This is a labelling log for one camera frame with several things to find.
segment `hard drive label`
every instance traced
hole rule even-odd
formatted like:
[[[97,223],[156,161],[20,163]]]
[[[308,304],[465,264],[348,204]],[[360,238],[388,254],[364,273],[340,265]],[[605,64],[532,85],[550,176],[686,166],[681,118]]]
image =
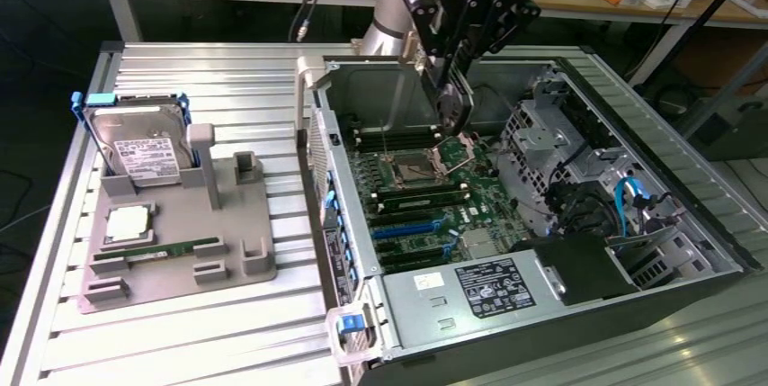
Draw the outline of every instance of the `hard drive label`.
[[[478,319],[536,305],[510,258],[456,268],[469,308]]]
[[[133,180],[178,176],[170,139],[117,140],[114,147]]]

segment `blue cable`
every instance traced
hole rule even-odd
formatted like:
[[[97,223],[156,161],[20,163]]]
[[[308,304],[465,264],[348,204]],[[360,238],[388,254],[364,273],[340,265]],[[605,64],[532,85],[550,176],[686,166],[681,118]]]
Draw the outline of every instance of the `blue cable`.
[[[448,230],[448,233],[453,236],[453,238],[450,238],[450,242],[448,244],[442,245],[442,257],[445,258],[450,258],[450,251],[458,242],[458,232],[456,230]]]
[[[622,177],[618,179],[616,184],[616,190],[613,190],[613,200],[616,203],[616,211],[618,212],[618,218],[621,219],[621,236],[626,236],[626,217],[624,216],[624,184],[629,184],[632,191],[641,195],[642,198],[649,198],[642,187],[642,182],[640,179],[632,176]]]

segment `ram module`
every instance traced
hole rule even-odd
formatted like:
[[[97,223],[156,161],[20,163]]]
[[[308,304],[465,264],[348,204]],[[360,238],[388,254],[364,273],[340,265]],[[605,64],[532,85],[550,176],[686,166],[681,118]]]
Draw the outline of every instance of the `ram module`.
[[[464,204],[469,200],[469,185],[456,183],[370,194],[370,206],[377,214],[421,211]]]

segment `green circuit board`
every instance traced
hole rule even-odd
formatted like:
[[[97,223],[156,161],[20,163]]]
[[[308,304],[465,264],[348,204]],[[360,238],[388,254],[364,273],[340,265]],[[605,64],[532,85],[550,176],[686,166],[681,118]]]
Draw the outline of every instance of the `green circuit board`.
[[[437,145],[437,150],[445,169],[452,169],[468,158],[466,147],[456,138]],[[372,232],[440,221],[438,229],[428,233],[374,238],[378,261],[388,273],[502,254],[518,240],[528,237],[522,218],[493,175],[493,163],[476,143],[472,151],[473,159],[446,175],[436,169],[434,160],[429,160],[434,156],[429,149],[388,150],[386,154],[354,152],[350,155],[356,188]],[[453,187],[460,185],[462,191],[457,196]],[[386,193],[429,192],[433,189],[444,193],[409,197],[400,203],[408,211],[389,215],[381,213],[381,205],[389,207],[392,202],[370,198],[372,193],[384,196]],[[438,206],[456,199],[458,204]],[[398,219],[410,221],[386,223]],[[448,254],[444,247],[452,242],[456,243]]]

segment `pcie slot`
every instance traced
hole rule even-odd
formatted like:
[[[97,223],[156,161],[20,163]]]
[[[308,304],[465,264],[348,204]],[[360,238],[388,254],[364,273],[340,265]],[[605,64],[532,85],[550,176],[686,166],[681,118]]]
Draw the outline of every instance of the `pcie slot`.
[[[420,262],[436,257],[442,257],[442,247],[422,249],[421,251],[413,251],[412,253],[390,254],[388,256],[382,256],[378,259],[378,262],[382,266],[386,267]]]
[[[398,238],[402,236],[422,235],[425,233],[432,233],[440,229],[442,221],[433,220],[430,222],[422,222],[418,224],[412,224],[409,226],[394,227],[392,229],[378,229],[370,234],[373,239],[388,239]]]
[[[412,212],[404,214],[381,215],[368,220],[369,227],[393,226],[409,222],[429,221],[432,215],[426,212]]]

